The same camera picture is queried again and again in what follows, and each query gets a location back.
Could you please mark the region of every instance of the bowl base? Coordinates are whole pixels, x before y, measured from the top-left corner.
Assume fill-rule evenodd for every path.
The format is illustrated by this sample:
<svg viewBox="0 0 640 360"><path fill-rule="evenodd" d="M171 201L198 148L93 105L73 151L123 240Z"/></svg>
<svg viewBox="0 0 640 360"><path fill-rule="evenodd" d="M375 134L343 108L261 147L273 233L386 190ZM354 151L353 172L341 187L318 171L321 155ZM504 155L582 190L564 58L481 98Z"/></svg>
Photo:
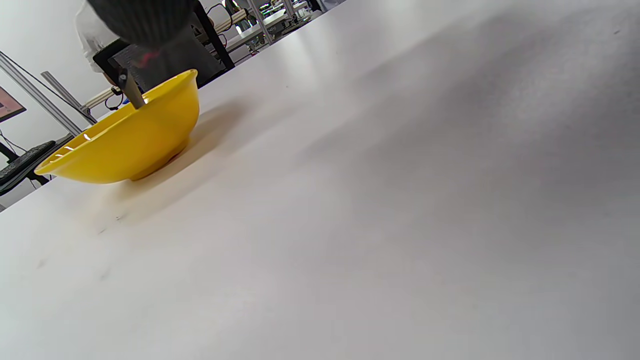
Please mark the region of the bowl base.
<svg viewBox="0 0 640 360"><path fill-rule="evenodd" d="M153 165L149 166L145 170L142 170L141 172L138 172L136 175L133 175L129 179L131 181L137 181L137 180L140 180L140 179L144 179L145 177L147 177L147 176L153 174L154 172L160 170L165 165L169 164L169 161L171 161L171 159L173 159L178 154L180 154L184 150L184 148L187 147L187 145L189 145L189 138L186 138L183 142L180 143L180 145L176 146L173 150L171 150L169 153L167 153L167 155L163 156L158 161L153 163Z"/></svg>

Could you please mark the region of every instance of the workbench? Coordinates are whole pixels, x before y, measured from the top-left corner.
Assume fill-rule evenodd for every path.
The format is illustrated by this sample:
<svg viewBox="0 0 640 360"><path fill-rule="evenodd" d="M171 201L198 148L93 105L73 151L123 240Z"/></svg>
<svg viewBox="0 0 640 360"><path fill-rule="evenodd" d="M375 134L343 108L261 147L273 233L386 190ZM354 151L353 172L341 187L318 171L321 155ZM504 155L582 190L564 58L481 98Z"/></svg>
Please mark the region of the workbench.
<svg viewBox="0 0 640 360"><path fill-rule="evenodd" d="M249 59L159 172L0 214L0 358L637 358L640 12L582 3L350 0Z"/></svg>

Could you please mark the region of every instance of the keyboard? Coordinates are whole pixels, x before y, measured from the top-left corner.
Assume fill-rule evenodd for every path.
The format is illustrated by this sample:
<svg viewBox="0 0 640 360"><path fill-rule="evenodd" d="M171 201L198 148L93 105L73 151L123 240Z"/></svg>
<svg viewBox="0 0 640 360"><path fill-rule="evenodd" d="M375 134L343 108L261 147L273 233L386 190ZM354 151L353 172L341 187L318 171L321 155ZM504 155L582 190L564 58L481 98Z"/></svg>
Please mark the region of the keyboard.
<svg viewBox="0 0 640 360"><path fill-rule="evenodd" d="M54 141L45 142L42 145L30 149L23 155L20 155L15 161L7 164L5 168L0 169L0 186L8 183L13 177L25 171L27 168L35 168L38 164L34 162L50 152L55 146L56 142Z"/></svg>

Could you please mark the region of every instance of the monitor screen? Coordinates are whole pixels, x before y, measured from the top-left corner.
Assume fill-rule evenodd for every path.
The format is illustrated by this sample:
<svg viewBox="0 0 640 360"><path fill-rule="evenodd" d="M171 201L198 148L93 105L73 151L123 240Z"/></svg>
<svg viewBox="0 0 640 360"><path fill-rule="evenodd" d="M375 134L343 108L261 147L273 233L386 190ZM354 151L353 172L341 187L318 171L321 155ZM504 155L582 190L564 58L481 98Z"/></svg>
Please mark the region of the monitor screen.
<svg viewBox="0 0 640 360"><path fill-rule="evenodd" d="M27 109L20 105L8 92L0 87L0 122L8 120Z"/></svg>

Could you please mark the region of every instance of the bowl rim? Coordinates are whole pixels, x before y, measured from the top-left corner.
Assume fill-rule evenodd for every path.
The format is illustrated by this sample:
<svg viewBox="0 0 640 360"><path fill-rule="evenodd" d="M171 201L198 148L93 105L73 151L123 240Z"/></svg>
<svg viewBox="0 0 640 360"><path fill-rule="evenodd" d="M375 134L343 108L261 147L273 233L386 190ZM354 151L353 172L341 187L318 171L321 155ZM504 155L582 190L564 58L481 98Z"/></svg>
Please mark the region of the bowl rim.
<svg viewBox="0 0 640 360"><path fill-rule="evenodd" d="M145 110L145 108L147 108L149 106L151 106L151 107L158 106L157 104L159 104L159 100L160 99L164 99L165 97L168 97L169 95L174 94L176 91L182 90L182 88L184 88L185 86L189 85L192 82L192 80L194 80L196 78L197 75L198 75L198 71L197 70L190 69L190 70L187 70L185 72L181 72L180 74L177 74L176 76L174 76L174 77L172 77L170 79L167 79L166 81L163 81L160 85L155 86L153 89L149 90L148 92L151 92L151 91L155 90L156 88L159 88L160 86L163 86L165 83L168 83L168 82L170 82L172 80L175 80L176 78L184 77L184 79L181 79L179 82L177 82L174 87L169 89L169 91L167 91L164 94L154 98L152 101L149 101L144 107L142 107L142 109L140 109L138 111L148 111L148 110ZM116 113L117 113L117 111L114 112L113 114L108 115L104 119L107 119L108 117L113 116ZM87 141L81 143L73 151L68 152L64 156L56 157L56 155L58 154L58 151L59 151L59 149L58 149L56 152L54 152L53 154L48 156L46 159L44 159L36 167L36 169L34 169L34 172L36 174L38 174L38 175L43 175L43 174L48 174L49 172L51 172L52 170L54 170L56 168L60 168L61 166L63 166L64 164L68 163L73 158L75 158L75 156L71 156L71 155L73 153L77 153L78 149L82 149L83 147L88 146L88 144L97 141L107 131L109 131L110 129L118 126L120 123L122 123L124 120L128 119L129 117L131 117L135 113L136 113L136 111L134 110L132 113L122 117L121 119L117 120L116 122L114 122L113 124L109 125L108 127L105 127L101 132L97 133L96 135L94 135L90 139L87 139ZM88 129L85 129L82 133L80 133L80 135L75 136L73 139L71 139L70 142L75 140L75 139L77 139L77 138L80 138L80 137L88 138L88 135L86 134L86 132L89 131L92 127L93 126L89 127Z"/></svg>

